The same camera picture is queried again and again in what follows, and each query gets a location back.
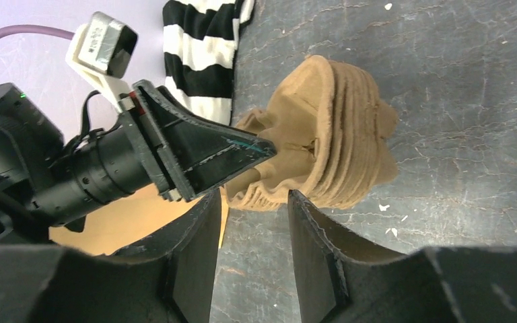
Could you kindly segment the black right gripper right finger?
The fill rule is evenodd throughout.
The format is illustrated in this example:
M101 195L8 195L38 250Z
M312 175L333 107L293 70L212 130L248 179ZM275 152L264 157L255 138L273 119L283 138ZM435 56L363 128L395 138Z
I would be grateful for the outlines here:
M517 322L517 247L402 254L349 230L297 190L287 211L303 322Z

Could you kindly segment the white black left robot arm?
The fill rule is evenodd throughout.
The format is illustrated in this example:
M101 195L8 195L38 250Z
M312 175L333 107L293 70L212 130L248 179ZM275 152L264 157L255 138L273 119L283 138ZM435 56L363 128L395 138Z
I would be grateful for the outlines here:
M142 80L130 109L80 134L60 130L14 84L0 85L0 243L47 244L49 229L82 232L86 217L154 184L167 201L193 201L276 154L252 133L197 116Z

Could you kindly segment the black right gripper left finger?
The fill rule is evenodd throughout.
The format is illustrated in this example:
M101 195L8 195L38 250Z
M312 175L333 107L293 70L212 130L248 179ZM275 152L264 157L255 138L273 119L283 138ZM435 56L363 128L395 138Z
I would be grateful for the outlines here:
M111 256L0 245L0 322L208 322L221 227L213 191Z

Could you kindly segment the brown cardboard cup carrier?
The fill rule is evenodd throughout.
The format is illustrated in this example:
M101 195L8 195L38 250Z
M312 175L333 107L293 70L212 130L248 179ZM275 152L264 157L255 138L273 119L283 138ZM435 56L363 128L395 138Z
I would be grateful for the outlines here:
M351 208L397 176L386 140L398 120L367 71L308 57L264 110L251 110L238 122L238 129L270 140L277 153L224 186L228 205L272 211L299 190L318 207Z

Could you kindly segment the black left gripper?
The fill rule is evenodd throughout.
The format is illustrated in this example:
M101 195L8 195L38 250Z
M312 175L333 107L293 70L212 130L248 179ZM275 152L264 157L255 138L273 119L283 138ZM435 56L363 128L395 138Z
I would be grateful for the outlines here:
M41 133L31 155L31 214L44 223L71 223L154 183L162 197L192 201L276 155L274 144L207 120L164 87L133 84L136 109L108 130L92 129L64 144Z

